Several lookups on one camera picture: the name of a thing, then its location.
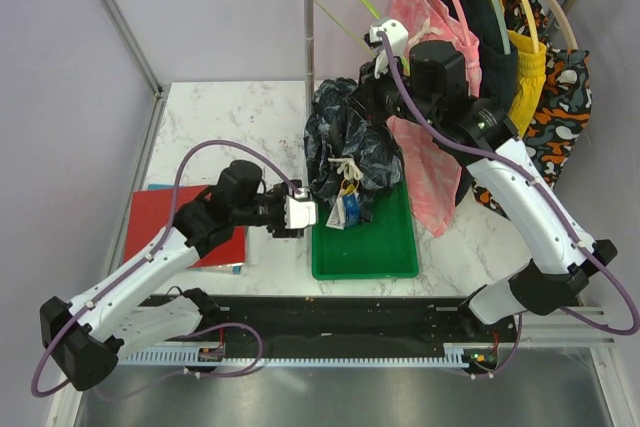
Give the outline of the dark patterned shorts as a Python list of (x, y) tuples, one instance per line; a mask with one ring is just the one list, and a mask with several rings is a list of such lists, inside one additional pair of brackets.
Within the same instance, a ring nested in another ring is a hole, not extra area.
[(304, 155), (311, 192), (319, 203), (331, 207), (342, 176), (333, 159), (351, 158), (363, 174), (359, 194), (370, 205), (388, 196), (404, 181), (404, 163), (398, 144), (385, 125), (374, 126), (351, 106), (356, 81), (323, 81), (313, 94), (311, 114), (304, 127)]

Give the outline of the white blue price tag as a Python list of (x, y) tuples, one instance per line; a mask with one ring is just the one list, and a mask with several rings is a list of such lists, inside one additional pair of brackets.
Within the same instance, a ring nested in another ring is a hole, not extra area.
[(326, 226), (344, 230), (356, 226), (360, 221), (360, 203), (356, 192), (339, 195), (331, 209)]

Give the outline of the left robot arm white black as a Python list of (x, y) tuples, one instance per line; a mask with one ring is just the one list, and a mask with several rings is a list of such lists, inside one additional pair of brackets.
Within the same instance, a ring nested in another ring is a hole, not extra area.
[(299, 238), (318, 217), (300, 180), (262, 190), (263, 173), (235, 160), (218, 181), (177, 205), (172, 192), (167, 224), (140, 251), (94, 287), (69, 301), (53, 296), (39, 309), (43, 358), (53, 360), (78, 391), (102, 383), (129, 355), (196, 332), (215, 307), (189, 289), (162, 307), (138, 306), (177, 273), (229, 242), (240, 227), (264, 227), (275, 238)]

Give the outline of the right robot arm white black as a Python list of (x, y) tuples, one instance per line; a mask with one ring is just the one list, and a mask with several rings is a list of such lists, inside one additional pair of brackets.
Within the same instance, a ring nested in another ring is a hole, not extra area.
[(451, 43), (415, 45), (409, 76), (388, 36), (372, 44), (377, 57), (360, 69), (356, 104), (372, 119), (395, 116), (428, 132), (439, 150), (489, 190), (530, 251), (524, 267), (467, 298), (467, 316), (490, 325), (524, 311), (568, 309), (593, 275), (608, 272), (615, 245), (594, 239), (561, 205), (502, 109), (469, 94), (464, 58)]

